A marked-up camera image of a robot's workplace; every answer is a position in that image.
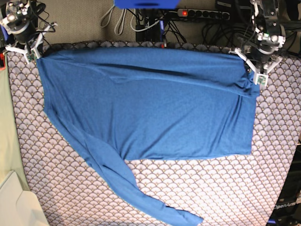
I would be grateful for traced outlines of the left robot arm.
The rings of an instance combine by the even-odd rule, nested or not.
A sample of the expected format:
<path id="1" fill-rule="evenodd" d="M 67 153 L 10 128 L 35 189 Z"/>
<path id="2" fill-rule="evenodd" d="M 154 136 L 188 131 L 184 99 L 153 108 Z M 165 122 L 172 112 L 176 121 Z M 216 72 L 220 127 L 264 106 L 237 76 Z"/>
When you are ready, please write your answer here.
<path id="1" fill-rule="evenodd" d="M 250 22 L 253 33 L 243 38 L 241 47 L 231 54 L 239 56 L 254 73 L 256 85 L 267 86 L 269 73 L 282 61 L 280 49 L 286 41 L 286 33 L 278 19 L 277 0 L 251 0 Z"/>

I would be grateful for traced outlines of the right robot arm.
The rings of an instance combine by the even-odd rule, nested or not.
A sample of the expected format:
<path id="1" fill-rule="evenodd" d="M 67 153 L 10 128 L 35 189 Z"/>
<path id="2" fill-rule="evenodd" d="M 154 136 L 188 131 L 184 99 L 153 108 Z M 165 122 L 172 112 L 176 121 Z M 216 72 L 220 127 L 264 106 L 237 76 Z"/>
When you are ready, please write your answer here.
<path id="1" fill-rule="evenodd" d="M 0 55 L 15 52 L 27 63 L 41 58 L 44 36 L 54 33 L 57 23 L 40 15 L 46 4 L 36 0 L 9 0 L 0 4 Z"/>

